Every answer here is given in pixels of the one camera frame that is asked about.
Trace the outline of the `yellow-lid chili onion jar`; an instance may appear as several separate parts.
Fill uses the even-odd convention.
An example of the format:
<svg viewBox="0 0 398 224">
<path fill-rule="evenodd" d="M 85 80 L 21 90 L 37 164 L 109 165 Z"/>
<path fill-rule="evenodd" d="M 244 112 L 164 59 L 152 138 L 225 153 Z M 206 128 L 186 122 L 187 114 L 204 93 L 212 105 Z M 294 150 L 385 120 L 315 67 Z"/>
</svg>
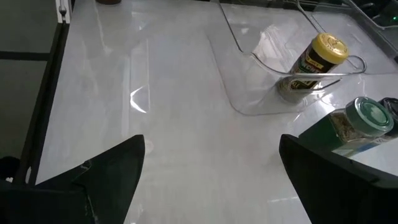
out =
<svg viewBox="0 0 398 224">
<path fill-rule="evenodd" d="M 319 78 L 303 77 L 303 73 L 328 73 L 348 58 L 347 46 L 329 33 L 319 33 L 301 53 L 290 69 L 289 77 L 277 84 L 284 100 L 299 103 L 320 83 Z"/>
</svg>

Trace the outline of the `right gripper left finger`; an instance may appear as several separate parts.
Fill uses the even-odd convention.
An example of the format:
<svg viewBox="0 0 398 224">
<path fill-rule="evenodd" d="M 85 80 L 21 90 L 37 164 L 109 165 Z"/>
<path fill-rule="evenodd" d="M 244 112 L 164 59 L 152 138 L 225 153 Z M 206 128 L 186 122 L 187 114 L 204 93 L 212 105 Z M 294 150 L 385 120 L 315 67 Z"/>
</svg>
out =
<svg viewBox="0 0 398 224">
<path fill-rule="evenodd" d="M 142 172 L 135 135 L 34 187 L 0 181 L 0 224 L 123 224 Z"/>
</svg>

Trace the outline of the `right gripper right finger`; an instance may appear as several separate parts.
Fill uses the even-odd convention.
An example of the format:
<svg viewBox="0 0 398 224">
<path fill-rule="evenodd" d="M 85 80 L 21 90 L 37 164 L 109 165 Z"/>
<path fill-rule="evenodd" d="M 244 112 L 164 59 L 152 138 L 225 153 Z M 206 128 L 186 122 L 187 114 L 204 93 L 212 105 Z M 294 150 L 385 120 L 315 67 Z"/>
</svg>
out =
<svg viewBox="0 0 398 224">
<path fill-rule="evenodd" d="M 312 224 L 398 224 L 398 176 L 283 134 L 279 154 Z"/>
</svg>

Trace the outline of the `green-lid square glass jar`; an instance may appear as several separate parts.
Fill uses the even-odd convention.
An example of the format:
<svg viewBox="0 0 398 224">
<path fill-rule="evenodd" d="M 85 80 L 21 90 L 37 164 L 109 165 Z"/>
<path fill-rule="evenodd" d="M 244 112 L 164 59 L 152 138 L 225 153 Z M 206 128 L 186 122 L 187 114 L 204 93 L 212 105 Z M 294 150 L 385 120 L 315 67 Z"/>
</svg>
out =
<svg viewBox="0 0 398 224">
<path fill-rule="evenodd" d="M 298 138 L 308 148 L 351 157 L 386 142 L 384 136 L 393 127 L 385 107 L 360 96 L 324 116 Z"/>
</svg>

